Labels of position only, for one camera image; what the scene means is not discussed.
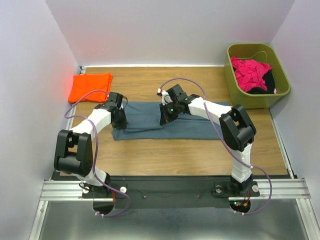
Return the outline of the blue-grey t-shirt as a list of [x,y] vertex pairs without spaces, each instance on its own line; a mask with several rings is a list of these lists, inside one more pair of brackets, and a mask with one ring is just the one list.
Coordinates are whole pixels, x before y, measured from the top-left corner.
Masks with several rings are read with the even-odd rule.
[[114,129],[114,140],[218,140],[219,136],[208,119],[179,114],[168,124],[160,125],[160,107],[156,101],[130,101],[125,108],[126,129]]

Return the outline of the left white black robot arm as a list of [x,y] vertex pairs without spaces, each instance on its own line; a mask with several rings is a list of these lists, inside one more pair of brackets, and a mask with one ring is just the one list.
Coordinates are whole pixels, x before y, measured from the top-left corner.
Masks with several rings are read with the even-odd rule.
[[127,128],[126,106],[123,105],[126,99],[120,93],[110,92],[107,101],[98,104],[89,116],[65,115],[67,119],[82,118],[83,121],[58,133],[53,165],[55,170],[78,178],[84,192],[94,190],[100,197],[110,193],[116,196],[117,190],[111,187],[110,175],[96,167],[98,133],[109,125],[114,130]]

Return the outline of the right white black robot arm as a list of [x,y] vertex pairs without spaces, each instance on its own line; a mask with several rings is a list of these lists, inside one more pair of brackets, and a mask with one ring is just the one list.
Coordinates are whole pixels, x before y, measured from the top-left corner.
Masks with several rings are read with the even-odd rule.
[[196,94],[187,95],[180,85],[168,90],[159,88],[161,97],[160,125],[163,126],[178,118],[180,114],[202,117],[213,127],[220,126],[217,135],[232,156],[230,191],[242,195],[253,181],[251,149],[257,130],[242,105],[226,106],[205,100]]

